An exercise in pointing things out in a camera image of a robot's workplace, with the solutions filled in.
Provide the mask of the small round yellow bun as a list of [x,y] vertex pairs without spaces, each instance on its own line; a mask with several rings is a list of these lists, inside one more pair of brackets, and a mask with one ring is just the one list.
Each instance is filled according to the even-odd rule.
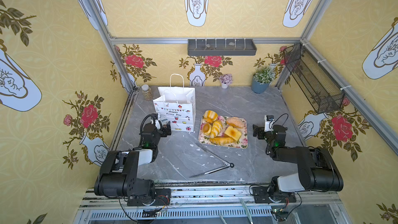
[[202,126],[202,133],[204,135],[210,136],[212,131],[212,125],[210,123],[204,123],[204,125]]

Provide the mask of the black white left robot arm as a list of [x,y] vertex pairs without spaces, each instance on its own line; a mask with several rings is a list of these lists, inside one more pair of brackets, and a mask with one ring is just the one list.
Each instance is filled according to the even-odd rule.
[[151,179],[138,178],[138,167],[155,161],[160,139],[170,136],[171,133],[169,121],[162,124],[159,120],[153,120],[142,126],[138,147],[129,151],[108,152],[94,184],[94,193],[108,198],[128,197],[153,201],[156,195],[154,182]]

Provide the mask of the long golden bread loaf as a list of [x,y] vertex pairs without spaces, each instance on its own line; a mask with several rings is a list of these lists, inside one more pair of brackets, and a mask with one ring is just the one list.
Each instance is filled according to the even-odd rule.
[[226,144],[234,143],[235,141],[228,136],[217,136],[213,139],[210,138],[210,142],[215,145],[224,146]]

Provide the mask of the square yellow toast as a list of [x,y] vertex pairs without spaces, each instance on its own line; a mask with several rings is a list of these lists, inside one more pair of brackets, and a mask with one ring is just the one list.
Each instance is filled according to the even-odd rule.
[[225,130],[224,134],[228,137],[231,137],[235,142],[238,142],[242,133],[233,126],[228,126]]

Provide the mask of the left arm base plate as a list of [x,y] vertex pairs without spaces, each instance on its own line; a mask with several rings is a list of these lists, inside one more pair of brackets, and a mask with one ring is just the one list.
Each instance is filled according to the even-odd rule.
[[156,188],[148,194],[130,196],[127,206],[168,206],[171,199],[170,188]]

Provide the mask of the white printed paper bag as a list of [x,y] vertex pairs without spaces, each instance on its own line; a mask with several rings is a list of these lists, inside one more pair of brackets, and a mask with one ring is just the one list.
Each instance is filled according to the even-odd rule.
[[160,96],[153,100],[159,119],[169,121],[172,131],[193,132],[196,116],[195,88],[173,86],[170,76],[169,86],[159,87]]

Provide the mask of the striped twisted bread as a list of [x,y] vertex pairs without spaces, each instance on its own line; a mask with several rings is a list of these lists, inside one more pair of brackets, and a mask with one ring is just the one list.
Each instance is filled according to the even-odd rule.
[[212,124],[212,129],[210,133],[210,138],[213,139],[218,136],[222,129],[222,122],[220,120],[216,120]]

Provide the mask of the seeded brown bun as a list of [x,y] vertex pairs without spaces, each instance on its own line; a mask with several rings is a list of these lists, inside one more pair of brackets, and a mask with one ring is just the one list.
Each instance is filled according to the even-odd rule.
[[235,128],[245,127],[245,123],[238,117],[229,117],[226,122],[228,125],[233,126]]

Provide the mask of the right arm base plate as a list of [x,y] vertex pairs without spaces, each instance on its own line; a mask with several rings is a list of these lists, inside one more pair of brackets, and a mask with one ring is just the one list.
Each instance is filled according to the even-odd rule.
[[249,193],[253,196],[255,203],[275,203],[289,204],[296,203],[296,197],[293,192],[279,191],[277,186],[250,185]]

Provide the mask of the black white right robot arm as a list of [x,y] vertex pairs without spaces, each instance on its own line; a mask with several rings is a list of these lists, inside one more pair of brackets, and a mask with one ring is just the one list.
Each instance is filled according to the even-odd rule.
[[296,173],[272,178],[270,193],[342,191],[343,178],[327,149],[286,146],[287,128],[282,125],[276,124],[270,131],[255,124],[252,127],[253,136],[267,142],[266,154],[274,161],[297,165]]

